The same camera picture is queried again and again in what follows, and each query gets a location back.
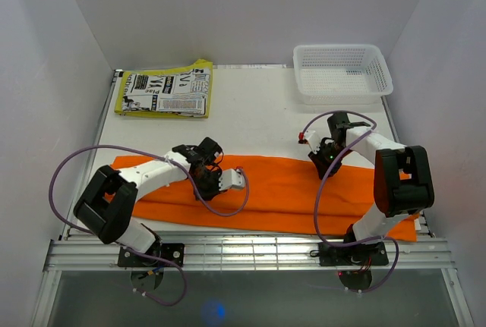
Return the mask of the orange trousers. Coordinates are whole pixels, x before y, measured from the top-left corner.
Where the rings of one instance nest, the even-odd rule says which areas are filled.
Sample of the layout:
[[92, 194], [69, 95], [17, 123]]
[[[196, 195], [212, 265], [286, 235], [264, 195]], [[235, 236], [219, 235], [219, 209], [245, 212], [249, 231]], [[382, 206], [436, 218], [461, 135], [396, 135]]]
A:
[[[241, 166], [250, 192], [230, 190], [205, 207], [190, 181], [155, 190], [139, 200], [138, 218], [214, 228], [314, 234], [314, 201], [320, 179], [311, 162], [267, 156], [228, 155], [224, 168]], [[345, 234], [371, 207], [374, 171], [344, 165], [327, 179], [320, 198], [320, 232]]]

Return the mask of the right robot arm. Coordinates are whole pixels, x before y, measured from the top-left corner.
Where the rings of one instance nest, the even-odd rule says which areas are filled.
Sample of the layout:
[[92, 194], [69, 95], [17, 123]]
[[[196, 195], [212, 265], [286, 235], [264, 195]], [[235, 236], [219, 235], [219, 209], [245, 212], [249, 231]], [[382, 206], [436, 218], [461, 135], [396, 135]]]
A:
[[[422, 146], [406, 146], [376, 132], [377, 122], [353, 111], [324, 112], [310, 120], [298, 135], [309, 145], [319, 173], [320, 186], [314, 201], [314, 228], [329, 247], [342, 249], [345, 259], [360, 264], [371, 254], [370, 245], [389, 239], [401, 221], [434, 204], [434, 186], [428, 154]], [[318, 208], [329, 176], [341, 160], [356, 152], [374, 166], [371, 208], [351, 226], [350, 241], [327, 240], [320, 232]]]

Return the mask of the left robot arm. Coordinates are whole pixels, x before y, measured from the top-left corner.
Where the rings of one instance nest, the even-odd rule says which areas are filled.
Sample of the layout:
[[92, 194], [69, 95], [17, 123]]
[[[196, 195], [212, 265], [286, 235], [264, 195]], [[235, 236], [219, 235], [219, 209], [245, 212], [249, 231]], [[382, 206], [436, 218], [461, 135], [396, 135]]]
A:
[[239, 174], [223, 171], [216, 163], [222, 155], [217, 142], [206, 137], [197, 145], [179, 145], [164, 155], [130, 168], [99, 168], [74, 207], [74, 215], [104, 244], [118, 243], [134, 250], [145, 266], [161, 257], [158, 237], [132, 216], [135, 203], [172, 183], [192, 178], [195, 193], [205, 200], [239, 186]]

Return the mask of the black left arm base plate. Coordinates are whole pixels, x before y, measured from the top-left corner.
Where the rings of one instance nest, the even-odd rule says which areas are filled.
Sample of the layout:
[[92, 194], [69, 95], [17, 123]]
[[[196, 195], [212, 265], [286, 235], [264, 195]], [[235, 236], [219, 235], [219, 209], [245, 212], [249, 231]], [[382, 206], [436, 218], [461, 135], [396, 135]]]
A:
[[[150, 255], [167, 259], [182, 267], [185, 257], [185, 245], [183, 243], [164, 243], [152, 250]], [[157, 260], [138, 256], [121, 247], [118, 253], [117, 266], [127, 268], [156, 268], [158, 266], [165, 266], [165, 264]]]

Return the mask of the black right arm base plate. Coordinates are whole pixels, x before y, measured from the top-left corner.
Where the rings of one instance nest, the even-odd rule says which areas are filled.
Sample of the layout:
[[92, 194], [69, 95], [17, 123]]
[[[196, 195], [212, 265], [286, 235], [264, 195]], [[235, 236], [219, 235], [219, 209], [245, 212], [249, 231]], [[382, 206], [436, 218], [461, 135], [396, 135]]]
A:
[[310, 257], [318, 258], [320, 266], [387, 266], [389, 259], [383, 242], [354, 247], [331, 247], [319, 243]]

